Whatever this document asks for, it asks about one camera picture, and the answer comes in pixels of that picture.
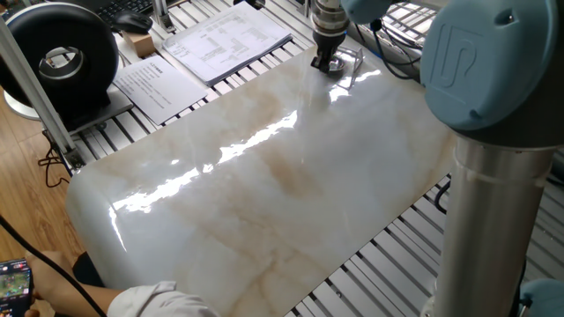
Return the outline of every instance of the white marble surface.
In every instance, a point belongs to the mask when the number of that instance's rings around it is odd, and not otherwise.
[[[67,209],[108,286],[175,280],[224,317],[283,316],[449,171],[422,87],[365,51],[347,91],[314,53],[73,177]]]

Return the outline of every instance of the white sleeve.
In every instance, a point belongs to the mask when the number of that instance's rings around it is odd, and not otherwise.
[[[119,294],[108,317],[219,317],[201,298],[176,291],[175,282],[133,287]]]

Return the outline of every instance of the smartphone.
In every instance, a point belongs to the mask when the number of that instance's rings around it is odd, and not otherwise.
[[[0,317],[23,317],[32,304],[32,287],[25,259],[0,262]]]

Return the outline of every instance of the paper sheet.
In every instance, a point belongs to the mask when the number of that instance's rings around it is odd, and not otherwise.
[[[207,84],[291,40],[246,2],[168,38],[163,47]]]
[[[114,85],[157,124],[207,95],[160,56],[118,70]]]

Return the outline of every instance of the computer mouse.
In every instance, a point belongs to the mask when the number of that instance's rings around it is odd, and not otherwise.
[[[151,30],[152,20],[143,13],[120,11],[114,16],[112,27],[118,31],[147,34]]]

